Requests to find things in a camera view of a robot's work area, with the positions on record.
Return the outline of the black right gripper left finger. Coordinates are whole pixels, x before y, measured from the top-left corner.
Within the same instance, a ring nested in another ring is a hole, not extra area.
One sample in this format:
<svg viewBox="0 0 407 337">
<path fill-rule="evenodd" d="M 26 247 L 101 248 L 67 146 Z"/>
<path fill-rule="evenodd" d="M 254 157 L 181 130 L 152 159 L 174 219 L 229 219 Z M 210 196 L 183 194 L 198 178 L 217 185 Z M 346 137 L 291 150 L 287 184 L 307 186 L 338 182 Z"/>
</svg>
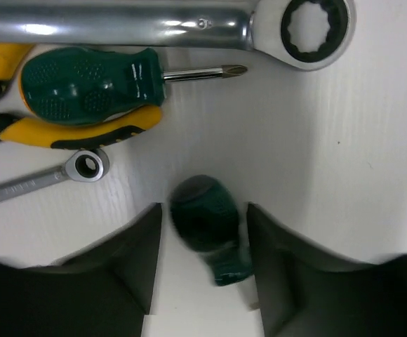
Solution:
<svg viewBox="0 0 407 337">
<path fill-rule="evenodd" d="M 0 336 L 140 336 L 154 293 L 162 207 L 59 265 L 0 261 Z"/>
</svg>

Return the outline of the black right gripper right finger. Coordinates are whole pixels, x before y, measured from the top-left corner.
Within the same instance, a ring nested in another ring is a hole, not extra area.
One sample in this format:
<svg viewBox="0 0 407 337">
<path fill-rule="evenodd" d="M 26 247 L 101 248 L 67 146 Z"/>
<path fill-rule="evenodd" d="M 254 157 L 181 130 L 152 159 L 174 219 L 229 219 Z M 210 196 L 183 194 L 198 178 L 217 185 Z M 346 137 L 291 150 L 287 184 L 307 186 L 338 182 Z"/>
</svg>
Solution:
<svg viewBox="0 0 407 337">
<path fill-rule="evenodd" d="M 361 263 L 256 204 L 246 220 L 266 336 L 407 336 L 407 254 Z"/>
</svg>

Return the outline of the green handled screwdriver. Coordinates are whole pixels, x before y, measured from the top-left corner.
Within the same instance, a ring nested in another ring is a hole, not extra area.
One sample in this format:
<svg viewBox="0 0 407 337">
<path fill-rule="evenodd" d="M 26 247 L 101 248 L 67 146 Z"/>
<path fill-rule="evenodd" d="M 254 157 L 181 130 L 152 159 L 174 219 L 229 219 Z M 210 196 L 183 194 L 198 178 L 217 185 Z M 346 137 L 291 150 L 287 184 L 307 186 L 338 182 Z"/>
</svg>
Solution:
<svg viewBox="0 0 407 337">
<path fill-rule="evenodd" d="M 168 203 L 175 231 L 207 265 L 214 285 L 235 285 L 247 308 L 257 310 L 246 224 L 229 190 L 213 177 L 192 176 L 173 189 Z"/>
</svg>

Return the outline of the green yellow stubby screwdriver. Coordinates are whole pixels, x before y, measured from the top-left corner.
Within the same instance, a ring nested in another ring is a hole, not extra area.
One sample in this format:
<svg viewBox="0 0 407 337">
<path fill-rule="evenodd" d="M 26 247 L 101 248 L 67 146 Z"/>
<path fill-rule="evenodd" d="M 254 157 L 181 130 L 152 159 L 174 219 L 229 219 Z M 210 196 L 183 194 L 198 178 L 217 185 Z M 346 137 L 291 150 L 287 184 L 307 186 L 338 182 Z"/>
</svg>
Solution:
<svg viewBox="0 0 407 337">
<path fill-rule="evenodd" d="M 168 82 L 226 79 L 247 70 L 243 65 L 165 70 L 152 48 L 126 54 L 72 46 L 28 60 L 19 87 L 27 108 L 38 118 L 85 126 L 145 105 L 161 106 Z"/>
</svg>

